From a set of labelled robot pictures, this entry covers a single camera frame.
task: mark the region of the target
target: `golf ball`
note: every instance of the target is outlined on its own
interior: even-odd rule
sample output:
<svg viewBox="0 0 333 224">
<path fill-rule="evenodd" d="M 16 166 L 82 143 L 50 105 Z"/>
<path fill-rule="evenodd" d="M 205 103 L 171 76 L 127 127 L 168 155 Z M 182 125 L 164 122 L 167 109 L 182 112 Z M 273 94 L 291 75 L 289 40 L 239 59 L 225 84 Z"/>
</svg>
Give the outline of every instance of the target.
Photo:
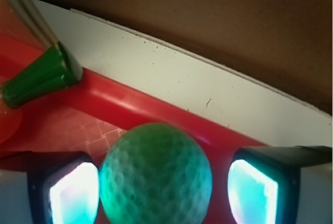
<svg viewBox="0 0 333 224">
<path fill-rule="evenodd" d="M 100 169 L 100 198 L 117 223 L 201 223 L 212 172 L 201 147 L 162 123 L 136 127 L 110 149 Z"/>
</svg>

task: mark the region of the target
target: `white plastic panel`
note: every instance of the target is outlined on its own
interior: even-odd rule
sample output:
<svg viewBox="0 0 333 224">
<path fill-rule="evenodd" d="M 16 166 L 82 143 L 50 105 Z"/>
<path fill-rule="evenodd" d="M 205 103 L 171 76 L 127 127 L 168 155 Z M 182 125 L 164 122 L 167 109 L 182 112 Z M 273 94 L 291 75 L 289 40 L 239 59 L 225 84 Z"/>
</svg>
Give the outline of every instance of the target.
<svg viewBox="0 0 333 224">
<path fill-rule="evenodd" d="M 332 146 L 332 118 L 311 105 L 161 40 L 35 3 L 92 71 L 270 145 Z"/>
</svg>

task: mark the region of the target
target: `glowing light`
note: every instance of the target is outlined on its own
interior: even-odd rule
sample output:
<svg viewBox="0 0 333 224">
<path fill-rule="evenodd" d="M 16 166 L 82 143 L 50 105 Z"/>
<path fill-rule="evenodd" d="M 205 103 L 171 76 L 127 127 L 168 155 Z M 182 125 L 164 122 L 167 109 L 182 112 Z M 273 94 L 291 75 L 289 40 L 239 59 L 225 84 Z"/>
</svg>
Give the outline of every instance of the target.
<svg viewBox="0 0 333 224">
<path fill-rule="evenodd" d="M 278 183 L 245 160 L 228 173 L 228 198 L 237 223 L 275 223 Z"/>
<path fill-rule="evenodd" d="M 81 163 L 56 182 L 49 192 L 54 224 L 94 223 L 99 202 L 98 169 Z"/>
</svg>

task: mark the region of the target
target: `brown cardboard surface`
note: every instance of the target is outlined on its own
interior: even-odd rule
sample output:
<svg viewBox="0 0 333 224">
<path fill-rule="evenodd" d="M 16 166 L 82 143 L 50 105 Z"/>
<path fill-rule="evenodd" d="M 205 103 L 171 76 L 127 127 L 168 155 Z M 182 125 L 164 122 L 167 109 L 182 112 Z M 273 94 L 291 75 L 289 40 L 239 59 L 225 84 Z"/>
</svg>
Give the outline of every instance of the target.
<svg viewBox="0 0 333 224">
<path fill-rule="evenodd" d="M 166 40 L 331 113 L 332 0 L 44 1 Z"/>
</svg>

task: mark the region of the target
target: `green plastic cap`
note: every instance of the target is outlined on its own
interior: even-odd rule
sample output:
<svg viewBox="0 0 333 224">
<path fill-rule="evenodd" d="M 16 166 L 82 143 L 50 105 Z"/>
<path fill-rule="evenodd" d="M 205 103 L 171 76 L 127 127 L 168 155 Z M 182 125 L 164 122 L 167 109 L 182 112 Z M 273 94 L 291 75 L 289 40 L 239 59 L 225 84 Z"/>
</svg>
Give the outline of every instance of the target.
<svg viewBox="0 0 333 224">
<path fill-rule="evenodd" d="M 18 108 L 43 95 L 79 84 L 82 73 L 77 60 L 58 42 L 3 84 L 2 99 L 8 107 Z"/>
</svg>

